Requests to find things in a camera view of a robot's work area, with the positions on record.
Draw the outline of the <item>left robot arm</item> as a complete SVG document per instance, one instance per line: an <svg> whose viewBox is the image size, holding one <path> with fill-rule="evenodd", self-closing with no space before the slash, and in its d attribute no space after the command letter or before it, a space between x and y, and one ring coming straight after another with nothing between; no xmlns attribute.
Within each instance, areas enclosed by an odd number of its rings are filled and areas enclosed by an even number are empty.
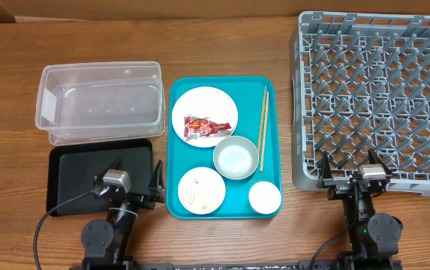
<svg viewBox="0 0 430 270"><path fill-rule="evenodd" d="M166 202L163 162L157 162L151 178L143 181L147 193L132 192L130 176L121 167L122 159L118 157L95 176L90 193L112 205L106 219L91 220L83 227L81 242L85 255L82 269L142 268L126 252L138 211L153 210L156 204Z"/></svg>

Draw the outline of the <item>small pink bowl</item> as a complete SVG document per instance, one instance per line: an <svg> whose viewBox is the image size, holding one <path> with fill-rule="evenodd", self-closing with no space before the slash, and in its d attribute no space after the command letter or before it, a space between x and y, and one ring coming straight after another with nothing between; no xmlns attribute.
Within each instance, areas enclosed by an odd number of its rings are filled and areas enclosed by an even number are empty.
<svg viewBox="0 0 430 270"><path fill-rule="evenodd" d="M227 188L221 175L208 167L196 167L183 175L178 185L178 198L192 214L207 215L224 201Z"/></svg>

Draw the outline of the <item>white cup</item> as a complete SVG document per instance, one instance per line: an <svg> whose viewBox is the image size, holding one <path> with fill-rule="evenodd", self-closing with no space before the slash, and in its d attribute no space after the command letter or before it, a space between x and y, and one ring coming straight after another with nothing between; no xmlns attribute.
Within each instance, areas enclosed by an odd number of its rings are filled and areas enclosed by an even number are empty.
<svg viewBox="0 0 430 270"><path fill-rule="evenodd" d="M279 210L282 196L280 190L273 183L259 181L251 187L248 201L256 213L270 215Z"/></svg>

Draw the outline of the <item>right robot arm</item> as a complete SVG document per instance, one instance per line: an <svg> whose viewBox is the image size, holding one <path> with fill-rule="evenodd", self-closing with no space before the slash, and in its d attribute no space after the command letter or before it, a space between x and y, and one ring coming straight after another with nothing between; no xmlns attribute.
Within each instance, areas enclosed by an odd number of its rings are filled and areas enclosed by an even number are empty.
<svg viewBox="0 0 430 270"><path fill-rule="evenodd" d="M368 163L351 171L344 178L336 178L325 151L321 161L321 175L317 187L327 190L329 200L342 200L347 228L324 243L311 258L310 269L401 269L401 263L392 256L398 253L403 223L396 217L374 210L373 199L386 192L392 170L368 150ZM318 262L321 251L335 240L349 235L350 250L341 252L336 259Z"/></svg>

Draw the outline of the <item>grey bowl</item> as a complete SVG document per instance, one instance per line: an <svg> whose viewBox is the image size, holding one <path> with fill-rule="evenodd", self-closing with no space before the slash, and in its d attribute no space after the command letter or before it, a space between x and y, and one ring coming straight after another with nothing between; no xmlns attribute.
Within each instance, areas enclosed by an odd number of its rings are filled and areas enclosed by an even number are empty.
<svg viewBox="0 0 430 270"><path fill-rule="evenodd" d="M229 136L220 141L213 151L213 164L225 178L243 180L258 168L259 152L248 138Z"/></svg>

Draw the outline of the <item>red snack wrapper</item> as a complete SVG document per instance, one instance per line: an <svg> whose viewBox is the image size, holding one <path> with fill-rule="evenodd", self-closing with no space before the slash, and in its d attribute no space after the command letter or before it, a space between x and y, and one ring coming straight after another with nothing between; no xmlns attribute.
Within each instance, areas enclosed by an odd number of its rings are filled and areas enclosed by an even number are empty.
<svg viewBox="0 0 430 270"><path fill-rule="evenodd" d="M228 131L232 131L229 123L215 123L208 118L199 118L194 115L184 117L183 137L186 140L212 137Z"/></svg>

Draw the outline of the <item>large white plate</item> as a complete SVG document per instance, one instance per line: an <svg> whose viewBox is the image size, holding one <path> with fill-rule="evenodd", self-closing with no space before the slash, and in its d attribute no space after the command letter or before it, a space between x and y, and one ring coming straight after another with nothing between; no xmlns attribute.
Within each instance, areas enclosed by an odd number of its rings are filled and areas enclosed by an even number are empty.
<svg viewBox="0 0 430 270"><path fill-rule="evenodd" d="M184 117L188 115L208 118L215 123L229 123L232 131L186 140L183 137ZM225 91L211 86L200 86L188 90L177 99L171 112L171 124L175 134L183 142L198 148L217 146L220 141L234 133L238 120L238 109L232 97Z"/></svg>

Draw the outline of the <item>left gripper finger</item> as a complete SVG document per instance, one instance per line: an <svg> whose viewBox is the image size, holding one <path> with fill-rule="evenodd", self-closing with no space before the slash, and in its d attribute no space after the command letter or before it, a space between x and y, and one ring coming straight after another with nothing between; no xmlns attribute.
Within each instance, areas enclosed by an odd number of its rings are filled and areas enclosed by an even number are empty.
<svg viewBox="0 0 430 270"><path fill-rule="evenodd" d="M95 175L95 181L102 181L108 170L119 170L122 167L122 156L117 156L113 162Z"/></svg>
<svg viewBox="0 0 430 270"><path fill-rule="evenodd" d="M148 184L150 200L157 203L166 202L166 190L163 180L163 162L159 160Z"/></svg>

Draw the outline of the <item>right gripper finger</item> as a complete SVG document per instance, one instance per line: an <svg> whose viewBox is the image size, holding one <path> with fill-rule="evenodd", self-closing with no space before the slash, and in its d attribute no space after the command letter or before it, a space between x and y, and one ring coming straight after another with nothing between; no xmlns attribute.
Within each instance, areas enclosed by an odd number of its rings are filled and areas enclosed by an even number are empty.
<svg viewBox="0 0 430 270"><path fill-rule="evenodd" d="M379 165L383 168L387 176L392 175L392 170L379 158L374 148L368 150L368 163L370 165Z"/></svg>
<svg viewBox="0 0 430 270"><path fill-rule="evenodd" d="M323 157L320 162L320 179L327 180L332 178L332 170L329 165L328 152L323 152Z"/></svg>

